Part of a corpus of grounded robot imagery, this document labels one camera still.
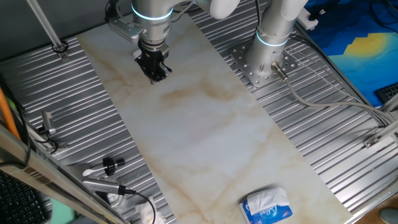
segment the metal pole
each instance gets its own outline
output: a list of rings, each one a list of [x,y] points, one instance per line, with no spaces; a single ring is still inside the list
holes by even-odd
[[[35,13],[37,19],[43,26],[45,32],[49,36],[51,42],[57,49],[63,48],[63,44],[61,43],[61,40],[58,38],[57,34],[55,31],[52,29],[52,26],[50,22],[47,20],[46,16],[43,13],[42,8],[40,8],[39,4],[37,3],[36,0],[26,0],[29,6],[32,8],[33,12]]]

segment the white marble board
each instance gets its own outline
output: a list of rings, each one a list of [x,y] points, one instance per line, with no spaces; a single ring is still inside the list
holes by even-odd
[[[77,37],[180,224],[243,224],[238,202],[267,186],[287,191],[280,224],[351,218],[187,15],[155,85],[107,25]]]

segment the gray cable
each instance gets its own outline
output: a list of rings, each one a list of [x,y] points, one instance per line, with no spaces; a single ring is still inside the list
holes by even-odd
[[[341,105],[350,105],[350,106],[358,106],[358,107],[362,107],[364,109],[367,110],[371,110],[375,113],[377,113],[380,116],[383,116],[384,118],[386,118],[390,123],[394,122],[394,119],[392,118],[391,115],[384,113],[372,106],[369,105],[365,105],[363,103],[357,103],[357,102],[335,102],[335,103],[310,103],[308,101],[303,100],[297,93],[296,91],[294,91],[292,85],[290,84],[289,80],[285,80],[287,87],[291,90],[292,94],[294,95],[294,97],[296,97],[297,100],[299,100],[299,102],[301,102],[304,105],[307,106],[313,106],[313,107],[329,107],[329,106],[341,106]]]
[[[189,5],[188,5],[187,7],[185,7],[184,10],[182,10],[180,13],[178,13],[177,15],[175,15],[175,16],[172,18],[172,21],[175,22],[175,21],[176,21],[175,19],[177,19],[177,18],[179,18],[180,16],[182,16],[182,14],[184,14],[189,8],[191,8],[191,6],[193,6],[194,3],[195,3],[194,1],[190,2]]]
[[[387,1],[387,3],[391,6],[391,8],[392,8],[393,10],[395,10],[395,11],[398,12],[398,9],[397,9],[396,7],[394,7],[394,6],[391,4],[390,0],[386,0],[386,1]]]

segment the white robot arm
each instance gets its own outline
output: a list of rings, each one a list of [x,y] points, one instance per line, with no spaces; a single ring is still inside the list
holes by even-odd
[[[238,6],[240,0],[195,0],[195,4],[215,19],[224,19]],[[271,64],[283,63],[282,51],[295,20],[308,0],[273,0],[262,14],[261,24],[247,60],[257,69],[258,75],[272,72]],[[169,47],[165,44],[172,27],[172,12],[184,0],[132,0],[134,27],[117,19],[110,19],[115,32],[138,43],[141,55],[136,62],[151,82],[159,82],[172,72],[165,66]]]

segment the metal bracket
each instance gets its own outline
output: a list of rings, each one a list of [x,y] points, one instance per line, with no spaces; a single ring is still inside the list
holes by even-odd
[[[139,34],[144,31],[143,28],[130,27],[117,18],[109,19],[109,28],[133,44],[138,43]]]
[[[396,133],[397,131],[398,131],[398,120],[394,121],[393,123],[391,123],[390,125],[385,127],[383,130],[374,134],[372,137],[370,137],[365,142],[363,142],[363,144],[367,148],[370,148],[371,146],[373,146],[376,143],[381,142],[381,140],[383,140],[384,138],[386,138],[388,136],[392,136],[394,141],[398,144],[398,134]]]
[[[253,86],[260,88],[270,82],[273,82],[274,80],[279,79],[278,74],[276,72],[271,73],[270,75],[254,75],[254,68],[250,67],[250,64],[247,63],[246,61],[246,53],[249,50],[250,46],[252,45],[253,40],[249,40],[243,44],[239,44],[235,47],[233,47],[231,51],[232,57],[235,59],[236,64],[238,67],[242,70],[244,75],[250,80],[250,82],[253,84]],[[284,62],[283,65],[280,65],[282,67],[282,70],[285,73],[289,73],[297,69],[297,63],[294,60],[294,58],[290,57],[289,54],[285,53],[283,51],[283,58]]]

